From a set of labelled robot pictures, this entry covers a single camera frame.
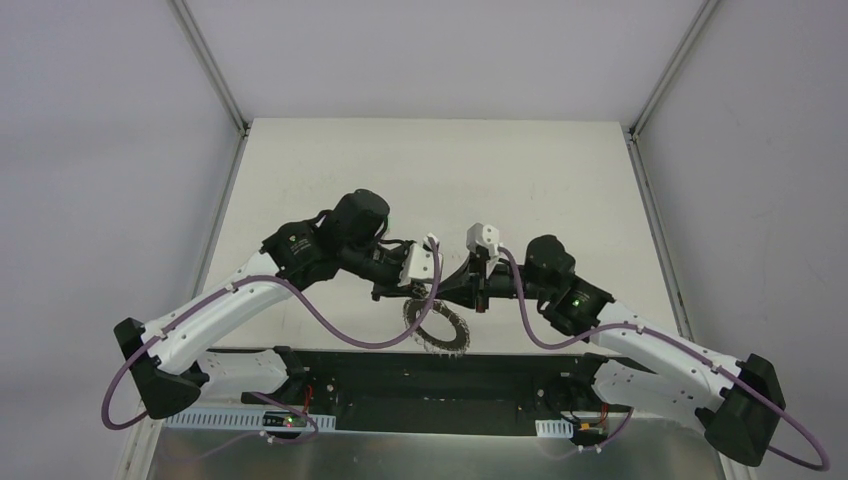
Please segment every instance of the purple wire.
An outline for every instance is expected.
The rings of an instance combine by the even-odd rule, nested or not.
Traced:
[[[315,420],[310,418],[309,415],[306,414],[306,412],[304,412],[302,410],[298,410],[298,409],[296,409],[296,408],[294,408],[290,405],[286,405],[285,403],[278,402],[278,401],[268,397],[267,395],[265,395],[263,393],[259,393],[259,392],[251,392],[251,393],[255,397],[259,398],[260,400],[262,400],[263,402],[265,402],[267,404],[273,405],[273,406],[280,408],[282,410],[286,410],[286,411],[293,413],[296,416],[306,420],[306,422],[309,424],[309,426],[312,427],[312,430],[310,432],[308,432],[306,434],[301,432],[301,434],[298,435],[295,438],[277,438],[277,437],[269,435],[267,438],[270,439],[272,443],[283,444],[283,445],[294,445],[294,444],[308,442],[308,441],[312,440],[312,438],[314,438],[316,435],[318,435],[318,424],[315,423]],[[245,438],[257,437],[257,436],[261,437],[262,432],[244,432],[240,435],[237,435],[237,436],[227,440],[226,442],[218,445],[215,448],[211,448],[211,449],[201,453],[200,455],[195,455],[193,457],[172,457],[172,456],[168,455],[167,453],[165,453],[164,451],[159,452],[159,455],[161,455],[162,458],[164,458],[168,462],[177,462],[177,463],[196,462],[198,460],[202,460],[206,457],[209,457],[209,456],[212,456],[212,455],[214,455],[218,452],[221,452],[222,450],[244,440]]]
[[[430,242],[430,249],[433,252],[433,286],[430,289],[430,295],[427,297],[427,301],[424,303],[424,307],[421,309],[421,313],[419,314],[419,316],[415,320],[415,322],[413,322],[412,325],[410,325],[409,328],[407,328],[403,333],[401,333],[397,337],[395,337],[391,340],[385,341],[385,342],[378,342],[378,343],[362,342],[362,341],[356,340],[355,338],[351,338],[351,337],[345,335],[339,329],[337,329],[335,326],[333,326],[333,324],[331,324],[326,318],[324,318],[324,316],[321,315],[320,312],[318,312],[318,310],[315,308],[315,306],[312,305],[312,302],[310,302],[309,299],[307,299],[303,295],[303,293],[301,293],[297,288],[295,288],[294,285],[292,285],[288,281],[283,280],[281,278],[277,278],[277,277],[272,276],[272,275],[254,275],[254,276],[246,277],[243,280],[239,280],[237,282],[234,282],[233,286],[236,287],[236,288],[241,288],[241,287],[244,287],[246,285],[250,285],[250,284],[256,283],[256,282],[273,282],[273,283],[276,283],[278,285],[281,285],[282,287],[289,290],[295,297],[297,297],[298,300],[300,300],[303,303],[303,306],[305,306],[306,309],[309,310],[309,312],[312,313],[312,315],[315,316],[315,318],[318,320],[318,322],[321,323],[321,325],[324,326],[324,328],[329,330],[330,333],[332,333],[333,335],[335,335],[336,337],[338,337],[342,341],[347,342],[347,343],[349,343],[353,346],[356,346],[356,347],[370,349],[370,350],[387,348],[387,347],[397,345],[398,343],[402,342],[407,337],[412,335],[412,333],[415,332],[415,330],[417,330],[418,327],[421,325],[421,323],[424,321],[424,318],[427,317],[427,314],[430,313],[430,310],[433,309],[433,303],[436,301],[436,294],[439,291],[439,284],[441,283],[441,280],[442,280],[442,268],[441,268],[442,266],[441,266],[441,263],[439,262],[439,244],[435,240],[433,240],[432,238],[429,239],[429,242]],[[189,317],[191,317],[192,315],[199,312],[200,310],[202,310],[204,307],[206,307],[210,303],[221,298],[222,296],[226,295],[229,292],[230,291],[227,290],[226,288],[222,288],[222,289],[220,289],[216,292],[209,294],[208,297],[205,297],[204,299],[200,300],[196,304],[192,305],[189,309],[187,309],[185,312],[183,312],[182,314],[177,316],[177,318],[175,318],[173,321],[171,321],[171,323],[166,325],[162,329],[162,333],[167,334],[168,332],[174,330],[175,328],[177,328],[177,326],[179,326],[181,323],[186,321]],[[129,427],[135,425],[136,423],[140,422],[141,420],[144,419],[144,417],[147,416],[147,412],[145,411],[145,412],[140,413],[139,415],[137,415],[135,418],[133,418],[132,420],[130,420],[128,422],[114,423],[112,421],[112,419],[109,417],[109,406],[112,404],[112,397],[115,395],[115,390],[118,388],[118,383],[120,383],[121,379],[124,377],[124,375],[126,375],[127,371],[129,371],[130,367],[135,365],[135,362],[137,362],[138,359],[141,358],[142,355],[147,353],[147,351],[150,350],[151,347],[156,345],[156,343],[159,342],[159,340],[161,340],[160,337],[154,336],[150,340],[148,340],[146,343],[144,343],[141,347],[139,347],[138,350],[133,352],[133,354],[130,355],[130,357],[127,359],[127,361],[124,362],[123,365],[121,365],[121,368],[118,369],[118,372],[115,374],[115,376],[112,378],[112,381],[109,383],[109,387],[106,389],[106,395],[103,396],[103,402],[100,404],[100,420],[103,422],[103,425],[105,425],[106,428],[108,428],[109,430],[123,430],[125,428],[129,428]]]
[[[183,323],[189,317],[191,317],[192,315],[194,315],[195,313],[197,313],[201,309],[203,309],[203,307],[214,302],[215,300],[222,297],[226,293],[227,293],[226,289],[218,290],[217,292],[212,293],[208,297],[206,297],[203,300],[192,305],[191,308],[189,308],[188,310],[183,312],[181,315],[179,315],[177,318],[175,318],[171,323],[166,325],[165,328],[162,329],[162,333],[167,334],[171,330],[177,328],[177,326],[179,324]],[[147,353],[147,351],[150,350],[150,348],[153,347],[153,345],[156,345],[156,343],[158,343],[159,340],[161,340],[161,339],[158,336],[154,336],[150,340],[148,340],[144,345],[139,347],[138,350],[133,352],[133,354],[130,355],[130,357],[127,359],[127,361],[124,362],[123,365],[121,365],[121,368],[118,369],[118,373],[115,374],[115,376],[112,378],[112,381],[109,383],[109,387],[106,389],[106,395],[103,396],[103,402],[100,404],[100,420],[103,421],[103,425],[105,425],[106,428],[108,428],[109,430],[123,430],[125,428],[129,428],[129,427],[135,425],[136,423],[140,422],[142,419],[144,419],[144,417],[147,416],[147,412],[145,411],[145,412],[141,412],[140,414],[138,414],[138,416],[136,416],[135,418],[133,418],[132,420],[130,420],[128,422],[114,423],[114,422],[112,422],[112,419],[109,418],[109,405],[111,405],[111,403],[112,403],[112,397],[115,395],[115,390],[118,388],[118,383],[120,383],[121,379],[124,377],[124,375],[126,375],[127,371],[130,369],[130,367],[135,365],[135,362],[137,362],[138,359],[141,358],[142,355]]]
[[[555,344],[543,342],[542,340],[540,340],[536,336],[536,334],[533,333],[533,329],[530,327],[530,320],[529,320],[529,318],[527,318],[527,308],[524,305],[524,301],[525,301],[525,299],[524,299],[524,287],[521,283],[521,272],[519,272],[519,270],[518,270],[518,264],[515,261],[515,257],[512,255],[512,253],[509,250],[507,250],[504,247],[500,247],[500,252],[503,253],[506,256],[507,260],[509,260],[509,266],[512,269],[513,282],[515,284],[516,296],[518,297],[518,308],[521,311],[521,322],[524,324],[524,331],[527,332],[527,336],[530,337],[530,340],[532,340],[533,343],[535,343],[540,348],[544,348],[546,350],[556,350],[556,349],[560,349],[560,348],[565,348],[565,347],[568,347],[570,345],[577,343],[580,340],[583,340],[584,338],[588,338],[592,335],[601,333],[605,330],[624,329],[624,330],[634,330],[637,333],[639,332],[639,327],[637,327],[634,324],[612,323],[612,324],[602,325],[602,326],[594,328],[592,330],[588,330],[588,331],[583,332],[580,335],[577,335],[576,337],[573,337],[573,338],[566,340],[564,342],[555,343]],[[669,335],[666,335],[662,332],[658,332],[656,330],[652,330],[650,328],[642,328],[642,333],[645,333],[645,334],[650,335],[654,338],[662,340],[665,343],[668,343],[669,345],[677,347],[679,350],[686,353],[687,355],[694,358],[695,360],[698,360],[699,362],[710,367],[711,369],[713,368],[712,360],[710,360],[706,356],[702,355],[700,352],[692,349],[691,347],[689,347],[685,343],[680,342],[679,340],[677,340],[677,339],[675,339],[675,338],[673,338]],[[734,385],[737,385],[739,388],[744,390],[746,393],[748,393],[749,395],[754,397],[757,401],[759,401],[760,403],[762,403],[763,405],[768,407],[769,410],[771,410],[772,412],[777,414],[781,419],[785,420],[786,423],[791,425],[792,428],[794,428],[798,433],[800,433],[801,436],[803,436],[804,439],[807,440],[807,442],[810,443],[810,445],[813,447],[813,449],[815,449],[816,453],[819,456],[819,459],[821,459],[821,464],[816,465],[814,463],[807,462],[806,460],[802,460],[798,457],[790,455],[790,454],[784,452],[783,450],[780,450],[780,449],[772,447],[772,446],[768,447],[768,450],[770,452],[772,452],[772,453],[774,453],[774,454],[776,454],[776,455],[778,455],[778,456],[780,456],[780,457],[782,457],[786,460],[789,460],[790,462],[792,462],[796,465],[800,465],[802,467],[809,468],[810,470],[816,470],[816,471],[819,471],[819,472],[826,472],[826,471],[830,470],[830,457],[827,455],[827,452],[825,451],[821,442],[819,442],[819,440],[812,434],[812,432],[810,432],[806,427],[804,427],[798,420],[796,420],[794,417],[792,417],[791,415],[786,413],[785,410],[783,410],[782,408],[775,405],[771,400],[769,400],[766,397],[764,397],[763,395],[761,395],[759,392],[754,390],[750,385],[748,385],[747,383],[745,383],[742,380],[740,380],[739,378],[737,378],[735,375],[730,373],[728,370],[726,370],[721,365],[717,365],[717,367],[714,369],[714,371],[715,371],[715,373],[717,373],[717,374],[723,376],[724,378],[730,380],[731,382],[733,382]],[[610,438],[608,438],[606,441],[608,442],[609,440],[611,440],[613,438],[613,436],[615,434],[617,434],[620,430],[621,430],[621,427],[619,427],[619,429],[616,430],[615,433],[613,433],[613,435],[610,436]]]
[[[427,314],[429,314],[430,311],[433,309],[433,303],[436,301],[436,294],[439,291],[439,283],[441,283],[442,280],[442,269],[441,265],[439,264],[439,245],[432,239],[430,239],[430,249],[433,251],[434,258],[433,287],[430,289],[430,295],[427,296],[427,300],[424,303],[424,307],[421,309],[418,318],[416,318],[415,321],[412,322],[412,325],[410,325],[409,328],[404,330],[400,335],[396,336],[391,340],[386,340],[385,342],[363,342],[361,340],[349,337],[344,332],[336,328],[326,318],[324,318],[324,316],[321,315],[321,312],[319,312],[318,309],[315,308],[315,305],[313,305],[312,302],[310,302],[309,299],[307,299],[302,292],[295,288],[291,283],[281,278],[277,278],[271,275],[256,275],[235,282],[233,285],[238,288],[241,288],[242,285],[247,285],[253,282],[273,282],[282,285],[283,287],[288,289],[295,297],[297,297],[297,299],[300,300],[300,303],[302,303],[303,306],[306,307],[307,310],[309,310],[309,313],[311,313],[315,317],[315,319],[318,320],[318,322],[323,325],[324,328],[329,330],[330,333],[332,333],[334,336],[336,336],[345,343],[353,345],[354,347],[364,348],[368,350],[379,350],[382,348],[395,346],[400,342],[406,340],[418,329],[418,327],[421,326],[421,323],[424,322],[424,319],[427,317]]]

